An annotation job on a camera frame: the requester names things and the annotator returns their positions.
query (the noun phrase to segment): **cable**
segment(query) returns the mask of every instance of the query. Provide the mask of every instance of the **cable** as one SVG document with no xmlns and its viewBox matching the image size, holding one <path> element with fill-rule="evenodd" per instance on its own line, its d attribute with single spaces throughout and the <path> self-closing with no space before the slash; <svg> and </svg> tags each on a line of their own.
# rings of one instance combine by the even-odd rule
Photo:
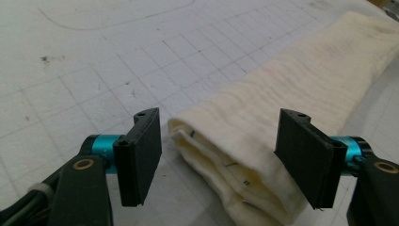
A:
<svg viewBox="0 0 399 226">
<path fill-rule="evenodd" d="M 43 205 L 45 200 L 45 196 L 38 192 L 38 194 L 26 206 L 9 218 L 3 226 L 21 225 L 24 221 L 35 214 L 35 212 Z"/>
<path fill-rule="evenodd" d="M 43 226 L 47 224 L 48 218 L 50 216 L 51 208 L 45 208 L 39 211 L 35 216 L 30 218 L 29 222 L 25 226 Z"/>
<path fill-rule="evenodd" d="M 0 225 L 2 225 L 6 220 L 11 218 L 14 214 L 20 211 L 24 206 L 26 206 L 38 193 L 38 191 L 29 191 L 22 198 L 12 204 L 9 208 L 0 212 Z"/>
<path fill-rule="evenodd" d="M 54 198 L 54 190 L 45 183 L 37 183 L 29 187 L 28 191 L 37 190 L 46 196 L 48 205 L 51 205 Z"/>
</svg>

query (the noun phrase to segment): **fabric fold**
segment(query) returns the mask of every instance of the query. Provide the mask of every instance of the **fabric fold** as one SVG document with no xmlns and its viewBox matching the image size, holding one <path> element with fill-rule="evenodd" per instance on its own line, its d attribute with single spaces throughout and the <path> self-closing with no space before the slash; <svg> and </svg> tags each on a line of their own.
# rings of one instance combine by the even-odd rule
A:
<svg viewBox="0 0 399 226">
<path fill-rule="evenodd" d="M 338 135 L 398 53 L 398 23 L 347 12 L 170 119 L 169 132 L 237 225 L 292 224 L 307 202 L 273 154 L 279 110 L 308 114 Z"/>
</svg>

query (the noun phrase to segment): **table surface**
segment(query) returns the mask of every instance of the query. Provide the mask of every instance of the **table surface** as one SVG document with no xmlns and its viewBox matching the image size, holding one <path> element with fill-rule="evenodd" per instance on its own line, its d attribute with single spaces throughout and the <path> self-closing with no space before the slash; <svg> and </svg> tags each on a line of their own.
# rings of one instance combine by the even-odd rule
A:
<svg viewBox="0 0 399 226">
<path fill-rule="evenodd" d="M 144 206 L 120 206 L 116 225 L 233 225 L 220 199 L 179 156 L 166 123 L 284 46 L 362 0 L 34 0 L 0 13 L 0 209 L 77 154 L 91 134 L 124 134 L 160 107 L 163 155 Z M 399 60 L 367 92 L 343 130 L 399 162 Z M 356 180 L 342 178 L 333 209 L 307 208 L 295 225 L 347 225 Z"/>
</svg>

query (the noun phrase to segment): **cream fabric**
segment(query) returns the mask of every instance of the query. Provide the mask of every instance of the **cream fabric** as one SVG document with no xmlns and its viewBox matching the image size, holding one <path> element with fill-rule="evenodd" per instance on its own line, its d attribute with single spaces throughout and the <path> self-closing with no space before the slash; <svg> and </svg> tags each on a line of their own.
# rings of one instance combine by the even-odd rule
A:
<svg viewBox="0 0 399 226">
<path fill-rule="evenodd" d="M 273 154 L 279 110 L 337 135 L 398 53 L 398 23 L 348 12 L 172 118 L 169 132 L 237 225 L 291 224 L 307 202 Z"/>
</svg>

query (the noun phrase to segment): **teal metal coupling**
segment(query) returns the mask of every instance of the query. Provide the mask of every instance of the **teal metal coupling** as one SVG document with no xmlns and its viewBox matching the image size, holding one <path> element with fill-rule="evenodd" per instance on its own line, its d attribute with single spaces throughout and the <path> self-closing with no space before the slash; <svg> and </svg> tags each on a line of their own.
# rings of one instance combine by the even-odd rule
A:
<svg viewBox="0 0 399 226">
<path fill-rule="evenodd" d="M 373 150 L 370 145 L 361 137 L 330 137 L 334 140 L 342 142 L 347 146 L 344 169 L 344 176 L 358 176 L 360 163 L 371 154 Z"/>
<path fill-rule="evenodd" d="M 122 135 L 98 135 L 91 148 L 92 155 L 99 155 L 106 162 L 105 172 L 108 174 L 117 173 L 113 144 L 120 137 Z"/>
</svg>

